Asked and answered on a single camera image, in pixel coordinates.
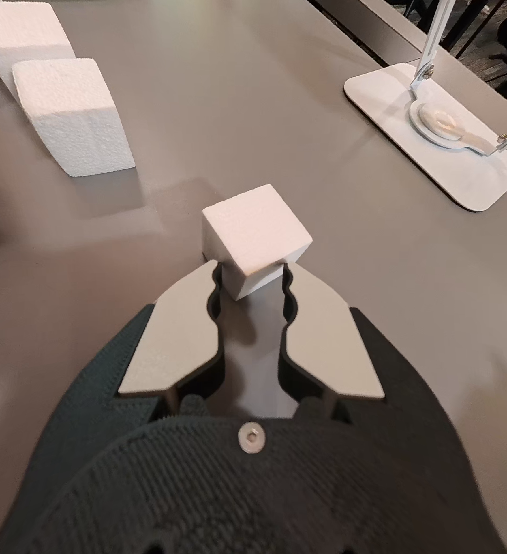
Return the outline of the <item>small white foam cube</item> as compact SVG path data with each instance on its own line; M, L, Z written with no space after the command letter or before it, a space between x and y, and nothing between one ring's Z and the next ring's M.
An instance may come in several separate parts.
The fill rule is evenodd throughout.
M234 301L282 276L312 240L271 184L202 210L202 253L222 264L222 284Z

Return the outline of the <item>white document stand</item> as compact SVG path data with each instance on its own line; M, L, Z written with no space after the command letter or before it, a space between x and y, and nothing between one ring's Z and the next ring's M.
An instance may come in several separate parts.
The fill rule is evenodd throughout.
M416 68L399 63L347 79L344 93L448 197L482 212L507 192L507 134L432 79L454 4L439 1Z

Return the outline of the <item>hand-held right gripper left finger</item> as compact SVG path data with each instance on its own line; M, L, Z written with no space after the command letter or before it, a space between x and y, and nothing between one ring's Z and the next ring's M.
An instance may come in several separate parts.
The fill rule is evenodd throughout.
M211 397L225 379L222 264L204 263L155 302L119 385L122 398L162 398L171 413L188 395Z

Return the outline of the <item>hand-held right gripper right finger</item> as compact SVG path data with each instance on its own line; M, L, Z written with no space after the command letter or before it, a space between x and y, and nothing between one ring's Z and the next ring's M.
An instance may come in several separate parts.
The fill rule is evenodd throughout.
M285 264L286 324L279 346L279 385L297 403L322 401L333 414L343 399L382 401L383 386L350 306L332 287L301 267Z

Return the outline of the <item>medium white foam cube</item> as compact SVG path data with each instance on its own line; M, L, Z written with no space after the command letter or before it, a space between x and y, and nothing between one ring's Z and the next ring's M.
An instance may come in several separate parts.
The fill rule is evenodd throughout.
M65 173L87 177L136 166L94 59L25 60L12 73L24 113Z

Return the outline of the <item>large white foam cube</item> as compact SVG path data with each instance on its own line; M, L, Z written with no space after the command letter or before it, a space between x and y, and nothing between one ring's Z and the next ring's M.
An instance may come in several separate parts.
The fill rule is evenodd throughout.
M0 2L0 78L16 101L16 63L71 58L76 55L50 4Z

